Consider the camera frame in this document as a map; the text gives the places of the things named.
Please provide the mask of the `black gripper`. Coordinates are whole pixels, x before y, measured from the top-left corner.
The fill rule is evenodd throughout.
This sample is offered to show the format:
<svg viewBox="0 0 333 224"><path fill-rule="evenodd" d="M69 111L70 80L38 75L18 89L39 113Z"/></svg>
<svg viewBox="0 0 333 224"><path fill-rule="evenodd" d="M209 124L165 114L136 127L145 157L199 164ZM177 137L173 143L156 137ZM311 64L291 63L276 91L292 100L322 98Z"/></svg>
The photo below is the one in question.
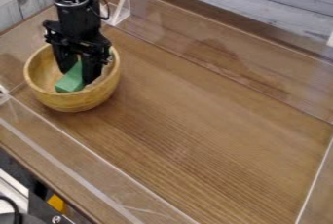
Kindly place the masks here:
<svg viewBox="0 0 333 224"><path fill-rule="evenodd" d="M45 20L46 42L53 46L59 69L66 74L82 56L82 78L92 84L110 58L112 41L101 33L100 0L57 1L58 20Z"/></svg>

